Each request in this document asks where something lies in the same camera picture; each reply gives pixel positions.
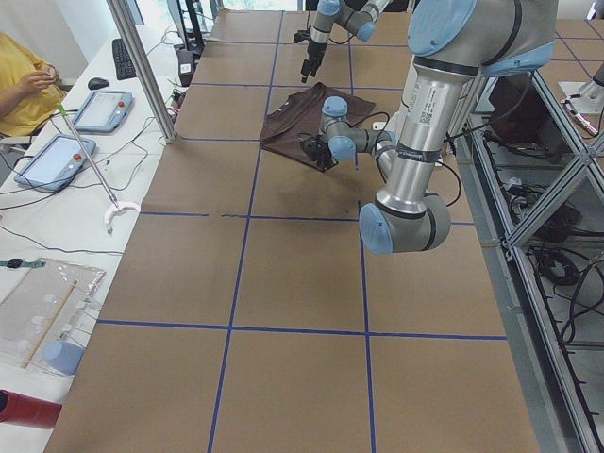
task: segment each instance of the folded cloth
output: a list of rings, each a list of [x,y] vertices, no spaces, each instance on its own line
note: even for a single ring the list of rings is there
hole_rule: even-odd
[[[357,96],[326,87],[321,82],[303,92],[291,94],[285,104],[264,120],[260,145],[319,171],[325,168],[313,161],[300,147],[300,141],[319,131],[321,108],[330,96],[340,96],[348,103],[348,122],[354,124],[369,115],[376,106]]]

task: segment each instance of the black keyboard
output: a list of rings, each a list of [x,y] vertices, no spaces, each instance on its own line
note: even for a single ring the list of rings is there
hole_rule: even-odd
[[[132,64],[124,40],[122,40],[122,38],[113,40],[111,48],[113,50],[113,62],[115,63],[115,74],[117,75],[117,79],[124,80],[126,78],[136,77],[136,69],[134,69],[134,64]]]

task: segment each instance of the computer mouse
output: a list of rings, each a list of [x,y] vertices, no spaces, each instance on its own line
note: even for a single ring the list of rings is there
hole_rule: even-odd
[[[93,77],[88,81],[89,90],[98,90],[109,86],[109,81],[102,77]]]

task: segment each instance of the tablet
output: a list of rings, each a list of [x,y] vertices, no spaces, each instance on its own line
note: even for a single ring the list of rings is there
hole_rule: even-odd
[[[96,143],[82,139],[92,155]],[[48,192],[55,192],[69,184],[86,161],[86,155],[73,137],[58,134],[25,166],[15,182]]]
[[[131,105],[131,92],[95,90],[75,115],[75,128],[89,134],[110,134],[124,121]]]

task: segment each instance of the red cylinder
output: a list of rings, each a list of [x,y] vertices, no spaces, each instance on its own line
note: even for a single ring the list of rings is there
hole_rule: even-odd
[[[22,427],[54,428],[62,405],[0,390],[0,422]]]

